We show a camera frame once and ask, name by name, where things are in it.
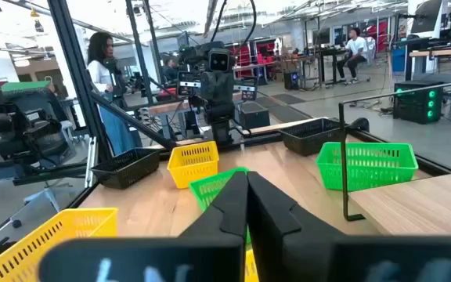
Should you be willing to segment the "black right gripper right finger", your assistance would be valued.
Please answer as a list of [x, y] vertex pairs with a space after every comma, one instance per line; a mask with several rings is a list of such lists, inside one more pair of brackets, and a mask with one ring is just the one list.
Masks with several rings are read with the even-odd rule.
[[248, 172], [259, 278], [272, 282], [451, 282], [451, 237], [346, 235]]

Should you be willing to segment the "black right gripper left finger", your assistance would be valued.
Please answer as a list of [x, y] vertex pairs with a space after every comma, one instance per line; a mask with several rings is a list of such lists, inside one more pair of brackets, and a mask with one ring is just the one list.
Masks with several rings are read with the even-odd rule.
[[51, 249], [40, 282], [243, 282], [248, 180], [236, 172], [178, 237], [87, 238]]

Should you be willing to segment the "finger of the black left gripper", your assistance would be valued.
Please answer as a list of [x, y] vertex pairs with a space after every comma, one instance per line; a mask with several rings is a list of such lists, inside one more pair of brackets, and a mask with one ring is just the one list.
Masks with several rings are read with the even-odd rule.
[[257, 98], [258, 78], [244, 77], [235, 80], [234, 91], [239, 92], [243, 101], [254, 101]]
[[200, 93], [200, 75], [195, 72], [180, 71], [177, 81], [179, 96], [194, 96]]

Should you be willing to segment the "green plastic basket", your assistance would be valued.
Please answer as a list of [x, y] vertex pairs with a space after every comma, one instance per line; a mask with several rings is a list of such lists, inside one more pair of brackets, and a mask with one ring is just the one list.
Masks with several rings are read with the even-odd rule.
[[189, 184], [201, 215], [181, 237], [215, 243], [247, 243], [247, 168], [234, 168]]
[[316, 164], [328, 190], [349, 192], [409, 182], [418, 169], [408, 143], [347, 143], [347, 185], [343, 185], [341, 143], [324, 143]]

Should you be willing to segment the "yellow plastic basket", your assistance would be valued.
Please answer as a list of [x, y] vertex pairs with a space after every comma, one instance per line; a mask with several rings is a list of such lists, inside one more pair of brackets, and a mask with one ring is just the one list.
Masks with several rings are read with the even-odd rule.
[[[69, 240], [98, 237], [121, 237], [116, 208], [63, 210], [0, 254], [0, 282], [40, 282], [38, 266], [51, 249]], [[249, 263], [246, 248], [244, 280]]]
[[178, 189], [218, 173], [218, 148], [215, 141], [178, 146], [171, 151], [167, 170]]

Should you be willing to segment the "black plastic basket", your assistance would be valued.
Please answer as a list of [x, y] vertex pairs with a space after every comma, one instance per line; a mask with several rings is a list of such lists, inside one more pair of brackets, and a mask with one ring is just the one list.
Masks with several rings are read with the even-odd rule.
[[160, 163], [160, 151], [134, 148], [91, 168], [105, 187], [124, 190], [155, 172]]
[[340, 137], [338, 121], [321, 118], [280, 130], [284, 146], [301, 156], [319, 153], [324, 143], [337, 142]]

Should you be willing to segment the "person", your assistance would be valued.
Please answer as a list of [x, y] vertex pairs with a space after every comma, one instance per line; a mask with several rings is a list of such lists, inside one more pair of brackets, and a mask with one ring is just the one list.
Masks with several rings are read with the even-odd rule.
[[[114, 59], [113, 39], [105, 32], [96, 32], [89, 39], [87, 69], [95, 87], [102, 97], [109, 102], [114, 101], [114, 88], [125, 86], [116, 76], [121, 73], [114, 63], [113, 70], [106, 66], [106, 60]], [[128, 124], [108, 109], [98, 106], [99, 115], [106, 130], [107, 138], [114, 155], [136, 148], [140, 141], [136, 141], [129, 130]]]
[[164, 63], [164, 77], [167, 83], [175, 81], [179, 76], [179, 66], [175, 59], [171, 58]]
[[360, 30], [357, 27], [352, 27], [349, 31], [349, 40], [345, 49], [348, 54], [342, 60], [336, 62], [336, 68], [340, 76], [339, 82], [346, 82], [344, 66], [347, 66], [352, 76], [350, 82], [354, 84], [358, 81], [357, 66], [367, 61], [368, 51], [366, 40], [360, 36]]

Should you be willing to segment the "black equipment case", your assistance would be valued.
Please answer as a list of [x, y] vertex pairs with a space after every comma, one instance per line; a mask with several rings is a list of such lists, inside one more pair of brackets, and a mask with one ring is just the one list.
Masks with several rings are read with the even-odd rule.
[[243, 103], [240, 107], [240, 123], [247, 129], [270, 126], [269, 110], [257, 103]]

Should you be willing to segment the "dark floor mat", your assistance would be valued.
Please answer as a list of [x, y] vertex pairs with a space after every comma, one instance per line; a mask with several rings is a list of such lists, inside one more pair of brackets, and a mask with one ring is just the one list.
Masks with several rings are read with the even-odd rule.
[[289, 95], [277, 94], [267, 96], [261, 94], [255, 100], [257, 104], [269, 110], [269, 113], [283, 123], [309, 119], [311, 116], [293, 107], [294, 104], [304, 103], [303, 99]]

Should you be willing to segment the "black computer with blue light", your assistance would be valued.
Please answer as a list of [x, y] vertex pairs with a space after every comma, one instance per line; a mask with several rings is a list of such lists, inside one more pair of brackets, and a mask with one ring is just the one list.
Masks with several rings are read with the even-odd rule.
[[283, 83], [284, 88], [286, 90], [298, 90], [299, 89], [298, 72], [297, 71], [285, 72], [283, 74]]

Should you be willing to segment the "black desk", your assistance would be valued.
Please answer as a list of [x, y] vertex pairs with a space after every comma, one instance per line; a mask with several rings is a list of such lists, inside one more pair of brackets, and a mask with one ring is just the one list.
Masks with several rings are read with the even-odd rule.
[[[344, 49], [333, 49], [333, 48], [323, 48], [319, 49], [316, 52], [316, 58], [318, 62], [318, 68], [319, 68], [319, 84], [321, 86], [324, 86], [326, 88], [333, 86], [338, 83], [337, 79], [337, 61], [339, 56], [346, 55], [346, 51]], [[331, 67], [332, 67], [332, 75], [331, 78], [326, 78], [325, 75], [325, 67], [324, 67], [324, 59], [330, 56], [332, 58], [331, 60]]]

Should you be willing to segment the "black computer with green lights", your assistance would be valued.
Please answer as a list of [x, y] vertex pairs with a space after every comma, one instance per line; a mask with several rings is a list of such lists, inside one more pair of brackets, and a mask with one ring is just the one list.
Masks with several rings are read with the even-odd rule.
[[426, 125], [439, 121], [442, 113], [440, 81], [404, 81], [395, 83], [393, 99], [394, 119]]

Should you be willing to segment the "black monitor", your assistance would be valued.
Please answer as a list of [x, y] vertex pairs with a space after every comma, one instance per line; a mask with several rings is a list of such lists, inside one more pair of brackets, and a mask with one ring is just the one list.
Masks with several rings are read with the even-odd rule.
[[438, 21], [439, 11], [442, 8], [442, 0], [409, 0], [413, 3], [414, 11], [411, 32], [414, 34], [432, 32]]

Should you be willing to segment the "wooden workbench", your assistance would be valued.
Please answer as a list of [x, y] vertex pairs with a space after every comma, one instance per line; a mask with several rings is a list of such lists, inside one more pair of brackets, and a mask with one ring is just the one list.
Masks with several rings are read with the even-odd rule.
[[451, 56], [451, 46], [442, 49], [426, 49], [421, 51], [408, 52], [406, 54], [405, 79], [424, 81], [444, 81], [451, 82], [450, 73], [439, 73], [436, 70], [428, 73], [424, 67], [424, 62], [428, 59], [440, 56]]

